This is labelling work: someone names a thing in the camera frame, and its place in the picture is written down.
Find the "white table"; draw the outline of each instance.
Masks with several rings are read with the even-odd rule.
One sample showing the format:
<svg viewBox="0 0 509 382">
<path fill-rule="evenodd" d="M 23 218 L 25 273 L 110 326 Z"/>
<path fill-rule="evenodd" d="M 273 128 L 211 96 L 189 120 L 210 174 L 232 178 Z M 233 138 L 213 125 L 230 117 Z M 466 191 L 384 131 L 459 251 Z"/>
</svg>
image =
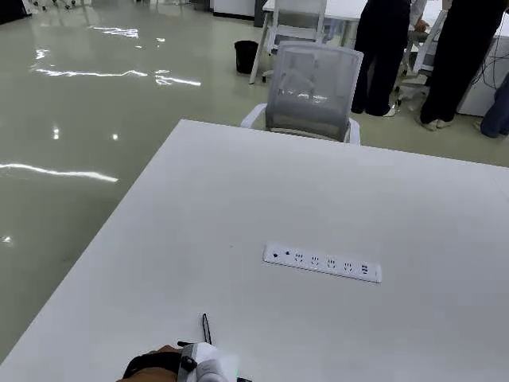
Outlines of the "white table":
<svg viewBox="0 0 509 382">
<path fill-rule="evenodd" d="M 114 381 L 212 339 L 254 381 L 506 380 L 509 169 L 181 121 L 0 367 Z M 382 284 L 264 263 L 267 241 Z"/>
<path fill-rule="evenodd" d="M 342 46 L 352 46 L 352 41 L 356 39 L 357 25 L 359 24 L 360 15 L 366 6 L 367 0 L 328 0 L 327 8 L 325 10 L 325 18 L 332 20 L 343 20 L 344 29 L 341 36 Z M 262 38 L 258 44 L 258 51 L 254 60 L 253 69 L 251 71 L 250 84 L 254 84 L 256 80 L 256 73 L 258 72 L 259 57 L 262 54 L 263 44 L 266 38 L 266 32 L 272 13 L 274 12 L 274 0 L 268 0 L 264 5 L 263 10 L 266 11 L 265 19 L 262 27 Z M 430 25 L 433 25 L 437 20 L 438 14 L 442 9 L 442 2 L 438 0 L 428 0 L 423 15 Z"/>
</svg>

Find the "black strap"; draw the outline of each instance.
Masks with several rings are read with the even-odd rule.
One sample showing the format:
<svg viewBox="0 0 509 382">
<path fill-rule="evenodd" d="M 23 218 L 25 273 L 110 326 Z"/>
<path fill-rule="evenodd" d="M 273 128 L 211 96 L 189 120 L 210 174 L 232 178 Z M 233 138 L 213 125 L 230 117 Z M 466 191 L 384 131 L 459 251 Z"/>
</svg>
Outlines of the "black strap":
<svg viewBox="0 0 509 382">
<path fill-rule="evenodd" d="M 212 338 L 210 337 L 210 326 L 208 325 L 208 318 L 206 313 L 201 316 L 201 325 L 204 328 L 205 342 L 212 345 Z"/>
<path fill-rule="evenodd" d="M 134 358 L 128 365 L 126 372 L 124 372 L 123 379 L 130 378 L 144 368 L 164 368 L 170 372 L 178 374 L 178 369 L 181 364 L 180 353 L 153 353 L 145 354 Z"/>
</svg>

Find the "office chair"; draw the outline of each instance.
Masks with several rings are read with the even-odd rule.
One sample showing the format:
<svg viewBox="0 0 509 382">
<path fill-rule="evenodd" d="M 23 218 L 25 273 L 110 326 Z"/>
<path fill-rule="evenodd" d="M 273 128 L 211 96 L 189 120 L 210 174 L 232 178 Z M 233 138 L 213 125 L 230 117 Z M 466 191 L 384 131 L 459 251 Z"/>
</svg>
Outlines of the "office chair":
<svg viewBox="0 0 509 382">
<path fill-rule="evenodd" d="M 327 0 L 275 0 L 272 22 L 268 26 L 264 44 L 269 54 L 278 51 L 282 41 L 323 41 L 325 8 Z M 257 54 L 254 63 L 258 67 Z M 273 70 L 262 74 L 262 81 L 272 75 Z"/>
<path fill-rule="evenodd" d="M 242 121 L 252 128 L 265 110 L 266 129 L 320 136 L 360 145 L 359 124 L 349 118 L 363 54 L 314 42 L 279 45 L 268 103 Z"/>
<path fill-rule="evenodd" d="M 435 54 L 437 53 L 438 38 L 446 18 L 447 11 L 442 10 L 423 44 L 420 38 L 422 35 L 418 33 L 414 34 L 414 39 L 409 41 L 406 48 L 406 60 L 410 73 L 408 73 L 408 69 L 403 71 L 404 78 L 400 85 L 396 87 L 396 92 L 399 92 L 398 100 L 396 101 L 398 106 L 401 106 L 405 99 L 413 99 L 418 94 L 428 94 L 429 87 L 425 84 L 405 82 L 405 80 L 415 80 L 419 75 L 423 75 L 426 78 L 431 77 Z M 417 52 L 412 52 L 414 46 L 418 47 Z"/>
</svg>

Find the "gray mesh chair back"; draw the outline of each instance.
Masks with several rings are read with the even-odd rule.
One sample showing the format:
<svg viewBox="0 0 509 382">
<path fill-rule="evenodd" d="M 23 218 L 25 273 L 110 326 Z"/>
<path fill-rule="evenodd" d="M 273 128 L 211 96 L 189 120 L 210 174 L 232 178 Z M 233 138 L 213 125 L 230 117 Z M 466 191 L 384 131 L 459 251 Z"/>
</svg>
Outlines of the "gray mesh chair back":
<svg viewBox="0 0 509 382">
<path fill-rule="evenodd" d="M 266 107 L 266 128 L 344 142 L 363 54 L 312 42 L 281 43 Z"/>
</svg>

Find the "electrical outlet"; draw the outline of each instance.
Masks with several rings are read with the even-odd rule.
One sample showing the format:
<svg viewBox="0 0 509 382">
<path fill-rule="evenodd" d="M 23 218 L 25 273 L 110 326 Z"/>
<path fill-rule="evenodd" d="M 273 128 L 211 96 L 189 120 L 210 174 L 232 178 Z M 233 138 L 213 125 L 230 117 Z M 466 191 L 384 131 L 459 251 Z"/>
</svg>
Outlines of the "electrical outlet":
<svg viewBox="0 0 509 382">
<path fill-rule="evenodd" d="M 280 244 L 267 244 L 263 260 L 267 263 L 344 276 L 351 279 L 373 283 L 382 282 L 382 268 L 379 264 L 345 259 L 336 255 L 322 255 L 315 251 L 306 251 Z"/>
</svg>

